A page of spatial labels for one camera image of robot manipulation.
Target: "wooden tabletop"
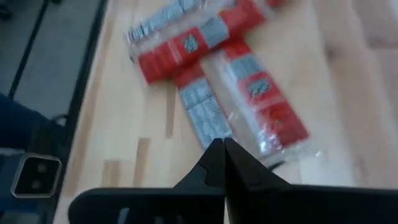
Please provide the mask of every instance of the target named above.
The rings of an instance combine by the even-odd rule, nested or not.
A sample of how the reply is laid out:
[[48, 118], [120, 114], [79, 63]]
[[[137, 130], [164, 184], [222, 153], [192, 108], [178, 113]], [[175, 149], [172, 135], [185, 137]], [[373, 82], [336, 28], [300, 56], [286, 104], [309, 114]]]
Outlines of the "wooden tabletop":
[[[54, 223], [96, 187], [172, 187], [203, 154], [172, 82], [147, 86], [124, 34], [167, 0], [109, 0]], [[398, 136], [351, 1], [293, 1], [247, 42], [319, 153], [276, 173], [292, 183], [398, 188]]]

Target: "plastic package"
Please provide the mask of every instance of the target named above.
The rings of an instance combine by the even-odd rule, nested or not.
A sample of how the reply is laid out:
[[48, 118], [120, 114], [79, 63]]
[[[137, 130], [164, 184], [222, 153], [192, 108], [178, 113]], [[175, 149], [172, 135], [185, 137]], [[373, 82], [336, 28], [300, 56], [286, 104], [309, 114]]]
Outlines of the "plastic package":
[[[194, 85], [187, 82], [193, 77]], [[304, 125], [243, 40], [230, 42], [201, 59], [178, 74], [175, 82], [199, 139], [203, 135], [209, 139], [236, 137], [266, 166], [285, 160], [291, 156], [289, 152], [296, 154], [308, 147]], [[217, 100], [208, 104], [207, 99]], [[188, 110], [190, 105], [199, 103], [192, 102], [202, 103], [204, 109], [193, 113]], [[213, 131], [219, 127], [226, 131]]]
[[179, 0], [128, 33], [130, 55], [148, 83], [171, 78], [224, 41], [273, 15], [281, 0]]

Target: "wooden table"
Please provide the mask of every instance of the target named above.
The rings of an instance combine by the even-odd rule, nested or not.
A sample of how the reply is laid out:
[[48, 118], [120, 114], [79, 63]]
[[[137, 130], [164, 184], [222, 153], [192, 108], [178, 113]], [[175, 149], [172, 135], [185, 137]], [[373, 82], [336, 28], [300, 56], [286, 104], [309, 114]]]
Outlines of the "wooden table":
[[[203, 153], [171, 82], [147, 86], [124, 34], [166, 0], [109, 0], [55, 223], [95, 187], [171, 187]], [[320, 152], [282, 166], [292, 183], [398, 187], [398, 136], [377, 61], [348, 0], [290, 3], [247, 37]]]

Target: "gray floor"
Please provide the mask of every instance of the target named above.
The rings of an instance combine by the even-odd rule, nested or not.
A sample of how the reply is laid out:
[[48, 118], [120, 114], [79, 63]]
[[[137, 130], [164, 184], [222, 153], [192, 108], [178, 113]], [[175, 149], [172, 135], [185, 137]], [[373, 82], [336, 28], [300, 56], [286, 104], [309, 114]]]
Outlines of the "gray floor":
[[[8, 94], [43, 0], [13, 0], [14, 17], [0, 21], [0, 93]], [[67, 113], [100, 0], [63, 0], [47, 9], [15, 100], [51, 118]], [[1, 224], [35, 223], [8, 213]]]

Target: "blue fabric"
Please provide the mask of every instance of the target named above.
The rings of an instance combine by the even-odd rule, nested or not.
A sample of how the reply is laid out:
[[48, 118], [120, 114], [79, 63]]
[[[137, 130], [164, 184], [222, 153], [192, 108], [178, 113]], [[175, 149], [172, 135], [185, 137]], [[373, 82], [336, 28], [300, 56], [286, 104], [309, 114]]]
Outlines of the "blue fabric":
[[0, 94], [0, 147], [26, 149], [37, 126], [48, 120]]

